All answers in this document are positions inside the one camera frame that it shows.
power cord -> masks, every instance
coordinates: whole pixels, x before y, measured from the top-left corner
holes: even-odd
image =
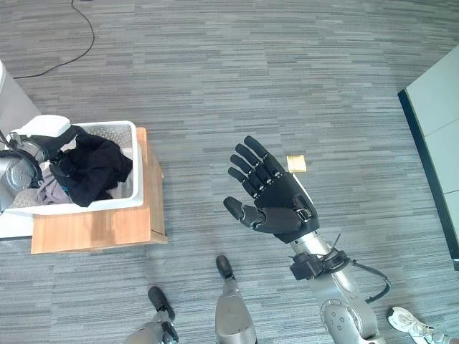
[[[69,61],[63,62],[63,63],[56,64],[54,67],[51,67],[48,70],[45,70],[44,72],[41,72],[41,73],[38,73],[38,74],[32,74],[32,75],[24,75],[24,76],[21,76],[21,77],[15,77],[14,79],[26,79],[26,78],[30,78],[30,77],[41,77],[42,75],[48,74],[49,72],[51,72],[52,70],[55,70],[56,68],[68,65],[69,63],[72,63],[72,62],[75,62],[76,60],[78,60],[78,59],[82,58],[83,56],[85,56],[91,50],[91,48],[94,45],[94,41],[95,41],[95,33],[94,33],[93,26],[92,26],[91,22],[89,21],[89,19],[79,9],[77,9],[75,7],[75,5],[73,4],[74,2],[75,2],[75,0],[72,0],[72,2],[70,3],[70,6],[76,12],[78,12],[87,21],[87,23],[89,24],[89,28],[91,29],[91,32],[93,34],[93,40],[91,41],[91,44],[90,44],[89,48],[87,48],[85,50],[85,52],[83,52],[82,54],[76,56],[75,58],[73,58],[73,59],[71,59]]]
[[[372,302],[374,302],[376,300],[379,300],[390,291],[390,288],[392,287],[391,282],[389,281],[387,276],[385,274],[383,274],[382,272],[380,272],[378,269],[375,269],[373,267],[368,267],[368,266],[363,265],[363,264],[359,264],[355,259],[352,260],[352,265],[354,265],[355,267],[359,267],[360,269],[363,269],[363,270],[365,270],[367,272],[371,272],[372,274],[375,274],[376,276],[380,277],[382,280],[384,280],[386,282],[386,287],[379,294],[376,294],[375,296],[372,296],[372,297],[369,297],[368,299],[366,299],[365,300],[366,303],[372,303]]]

robotic arm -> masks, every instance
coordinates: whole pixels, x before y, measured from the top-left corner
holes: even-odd
[[[82,128],[70,125],[61,116],[41,115],[33,118],[7,138],[0,131],[0,143],[8,150],[0,150],[0,214],[13,203],[17,194],[26,188],[38,188],[42,179],[39,164],[50,161],[63,174],[71,165],[60,148],[69,143]]]
[[[228,173],[254,198],[255,206],[228,197],[227,210],[245,226],[291,245],[295,256],[290,270],[297,280],[308,280],[323,325],[336,344],[385,344],[376,315],[351,274],[350,259],[318,233],[316,208],[300,181],[254,138],[247,136],[244,142],[257,156],[237,145],[245,160],[235,154],[230,160],[243,173],[233,167]]]

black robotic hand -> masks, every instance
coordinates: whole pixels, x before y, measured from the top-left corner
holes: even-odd
[[[238,144],[231,162],[238,166],[229,168],[246,192],[253,197],[254,206],[242,204],[227,197],[223,204],[237,220],[255,231],[274,234],[285,243],[315,231],[318,216],[313,202],[300,181],[292,173],[285,172],[279,162],[253,137],[247,136],[244,145]]]

laundry basket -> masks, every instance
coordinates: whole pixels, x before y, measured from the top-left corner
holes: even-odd
[[[37,190],[29,188],[19,193],[7,212],[21,212],[40,215],[73,214],[87,211],[100,211],[108,209],[130,208],[143,204],[143,166],[141,147],[137,142],[135,125],[127,120],[116,122],[96,122],[75,124],[87,133],[99,135],[120,146],[125,156],[132,159],[133,167],[126,182],[118,183],[118,187],[108,190],[113,199],[94,201],[89,207],[77,204],[51,204],[41,205],[37,201]],[[75,141],[62,149],[75,147]]]

small yellow card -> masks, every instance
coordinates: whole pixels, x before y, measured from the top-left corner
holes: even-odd
[[[288,171],[291,173],[306,172],[306,160],[304,155],[287,156]]]

